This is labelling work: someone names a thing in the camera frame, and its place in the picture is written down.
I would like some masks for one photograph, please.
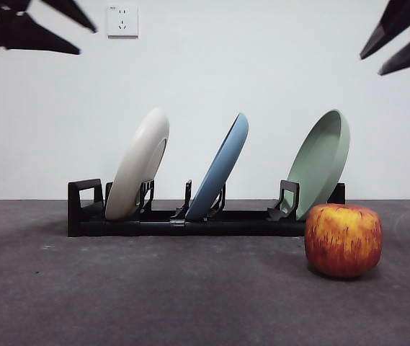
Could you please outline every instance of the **electrical outlet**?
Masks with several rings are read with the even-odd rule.
[[[107,9],[107,35],[109,37],[138,36],[138,7],[113,4]]]

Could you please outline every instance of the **floor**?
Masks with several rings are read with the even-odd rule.
[[[0,201],[0,346],[410,345],[410,200],[351,203],[384,231],[357,280],[303,238],[67,238],[66,201]]]

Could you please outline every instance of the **black dish rack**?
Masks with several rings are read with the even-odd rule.
[[[112,183],[105,186],[106,201]],[[81,205],[80,191],[94,189],[92,204]],[[282,180],[280,197],[273,208],[266,210],[226,210],[226,186],[219,193],[214,206],[199,221],[185,220],[192,194],[192,181],[185,184],[182,207],[175,210],[153,210],[155,182],[143,182],[139,188],[136,212],[129,218],[108,221],[102,197],[100,179],[69,182],[68,236],[303,236],[306,223],[295,219],[299,204],[297,182]],[[293,206],[280,210],[285,191],[293,194]],[[345,204],[345,185],[336,185],[328,203]]]

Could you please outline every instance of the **apple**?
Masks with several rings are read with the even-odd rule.
[[[360,276],[380,259],[379,215],[358,205],[316,205],[306,220],[304,243],[307,260],[318,271],[338,278]]]

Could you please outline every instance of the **white wall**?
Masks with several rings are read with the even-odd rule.
[[[139,0],[140,38],[108,40],[35,0],[34,18],[81,56],[0,51],[0,199],[64,199],[69,181],[113,179],[142,117],[159,106],[170,142],[158,198],[195,190],[238,111],[250,121],[229,198],[275,198],[311,126],[348,118],[349,198],[410,198],[410,70],[380,77],[409,32],[360,61],[386,0]]]

